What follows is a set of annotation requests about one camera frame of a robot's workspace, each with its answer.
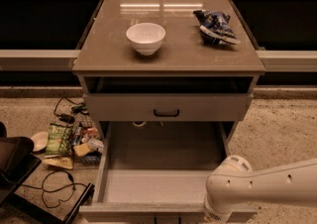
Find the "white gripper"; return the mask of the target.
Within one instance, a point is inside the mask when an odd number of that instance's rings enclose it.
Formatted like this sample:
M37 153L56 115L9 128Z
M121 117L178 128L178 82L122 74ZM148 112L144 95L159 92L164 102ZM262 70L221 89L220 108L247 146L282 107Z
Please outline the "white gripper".
M207 222L226 223L232 212L231 206L216 207L208 196L204 198L204 215Z

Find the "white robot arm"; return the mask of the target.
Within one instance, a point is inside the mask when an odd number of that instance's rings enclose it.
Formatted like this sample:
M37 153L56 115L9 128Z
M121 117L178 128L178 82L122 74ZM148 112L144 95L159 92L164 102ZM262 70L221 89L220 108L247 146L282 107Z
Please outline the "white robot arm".
M246 159L227 157L206 179L205 220L225 223L245 202L316 207L317 160L253 170Z

